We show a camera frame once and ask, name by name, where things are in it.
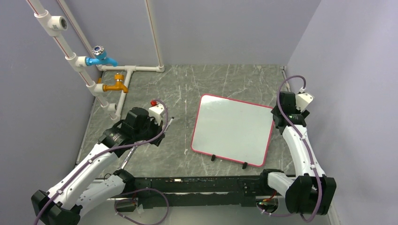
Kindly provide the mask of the white whiteboard marker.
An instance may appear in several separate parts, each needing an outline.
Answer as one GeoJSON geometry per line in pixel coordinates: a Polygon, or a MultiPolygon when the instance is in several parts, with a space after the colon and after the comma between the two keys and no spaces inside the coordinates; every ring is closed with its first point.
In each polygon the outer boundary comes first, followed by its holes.
{"type": "Polygon", "coordinates": [[[165,127],[163,128],[163,133],[165,134],[168,130],[168,128],[170,127],[171,123],[174,121],[174,117],[171,117],[170,120],[168,121],[168,123],[165,125],[165,127]]]}

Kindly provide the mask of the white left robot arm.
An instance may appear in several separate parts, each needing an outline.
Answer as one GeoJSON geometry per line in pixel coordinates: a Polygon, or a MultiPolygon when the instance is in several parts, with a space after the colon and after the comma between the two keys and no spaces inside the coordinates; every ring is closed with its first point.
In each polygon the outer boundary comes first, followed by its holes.
{"type": "Polygon", "coordinates": [[[96,187],[89,185],[126,151],[147,143],[158,146],[168,122],[168,109],[159,100],[148,110],[132,108],[125,119],[103,132],[90,153],[65,178],[47,191],[38,190],[32,195],[34,224],[77,225],[106,199],[132,195],[135,178],[124,169],[116,170],[96,187]]]}

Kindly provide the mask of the pink framed whiteboard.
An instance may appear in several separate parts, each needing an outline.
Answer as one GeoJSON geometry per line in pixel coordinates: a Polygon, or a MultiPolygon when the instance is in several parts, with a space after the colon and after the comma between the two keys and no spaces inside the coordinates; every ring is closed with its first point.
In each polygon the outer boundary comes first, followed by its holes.
{"type": "Polygon", "coordinates": [[[274,126],[272,107],[211,94],[200,98],[191,149],[243,166],[265,164],[274,126]]]}

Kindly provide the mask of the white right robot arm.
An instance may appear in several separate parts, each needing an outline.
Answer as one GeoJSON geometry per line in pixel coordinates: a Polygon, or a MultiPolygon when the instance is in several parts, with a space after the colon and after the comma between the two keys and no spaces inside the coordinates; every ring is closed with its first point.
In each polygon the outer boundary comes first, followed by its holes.
{"type": "Polygon", "coordinates": [[[272,109],[275,127],[287,143],[296,177],[288,177],[283,171],[265,169],[260,175],[259,190],[269,195],[273,191],[284,197],[290,214],[301,217],[326,215],[329,211],[337,184],[319,165],[307,136],[306,106],[313,96],[301,92],[281,91],[272,109]]]}

